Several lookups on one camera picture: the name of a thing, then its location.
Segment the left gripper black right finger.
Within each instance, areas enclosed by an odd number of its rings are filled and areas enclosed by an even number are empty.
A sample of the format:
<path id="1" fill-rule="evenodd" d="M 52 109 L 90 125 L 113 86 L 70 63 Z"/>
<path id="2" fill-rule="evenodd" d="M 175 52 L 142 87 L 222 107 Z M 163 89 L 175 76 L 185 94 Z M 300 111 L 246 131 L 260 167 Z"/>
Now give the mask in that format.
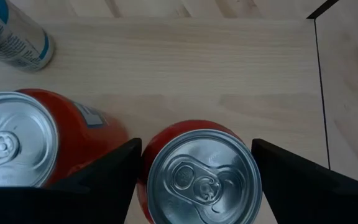
<path id="1" fill-rule="evenodd" d="M 252 155 L 278 224 L 358 224 L 358 180 L 263 139 Z"/>

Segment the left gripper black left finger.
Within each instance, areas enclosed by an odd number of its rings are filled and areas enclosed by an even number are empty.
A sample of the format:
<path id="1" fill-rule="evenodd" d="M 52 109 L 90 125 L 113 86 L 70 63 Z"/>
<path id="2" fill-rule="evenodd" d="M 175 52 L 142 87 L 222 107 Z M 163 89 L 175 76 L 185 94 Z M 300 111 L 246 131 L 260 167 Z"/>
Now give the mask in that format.
<path id="1" fill-rule="evenodd" d="M 141 152 L 133 138 L 50 187 L 0 187 L 0 224 L 123 224 Z"/>

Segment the red can blue-white label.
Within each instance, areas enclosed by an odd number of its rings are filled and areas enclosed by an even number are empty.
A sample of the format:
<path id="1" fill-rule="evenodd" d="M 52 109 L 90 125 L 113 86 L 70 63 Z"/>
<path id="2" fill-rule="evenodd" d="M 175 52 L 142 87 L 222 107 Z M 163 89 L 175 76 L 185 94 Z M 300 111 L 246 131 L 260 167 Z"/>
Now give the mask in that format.
<path id="1" fill-rule="evenodd" d="M 0 91 L 0 187 L 45 187 L 129 139 L 110 114 L 42 89 Z"/>

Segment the red can white script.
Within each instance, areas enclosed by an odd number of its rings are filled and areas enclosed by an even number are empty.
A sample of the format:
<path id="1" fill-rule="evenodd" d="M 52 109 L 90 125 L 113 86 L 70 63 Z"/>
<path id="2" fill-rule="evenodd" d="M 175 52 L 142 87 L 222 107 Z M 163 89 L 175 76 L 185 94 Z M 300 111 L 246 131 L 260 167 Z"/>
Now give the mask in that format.
<path id="1" fill-rule="evenodd" d="M 244 142 L 208 120 L 180 121 L 145 147 L 137 198 L 150 224 L 253 224 L 259 169 Z"/>

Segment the slim blue and silver can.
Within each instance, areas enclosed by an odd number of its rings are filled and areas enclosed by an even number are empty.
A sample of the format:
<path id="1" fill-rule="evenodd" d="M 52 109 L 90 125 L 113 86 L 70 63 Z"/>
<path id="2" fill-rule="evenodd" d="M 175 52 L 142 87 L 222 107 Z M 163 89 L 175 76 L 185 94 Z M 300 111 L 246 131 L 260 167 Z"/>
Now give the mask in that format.
<path id="1" fill-rule="evenodd" d="M 0 0 L 0 61 L 33 72 L 44 68 L 54 51 L 45 29 L 9 0 Z"/>

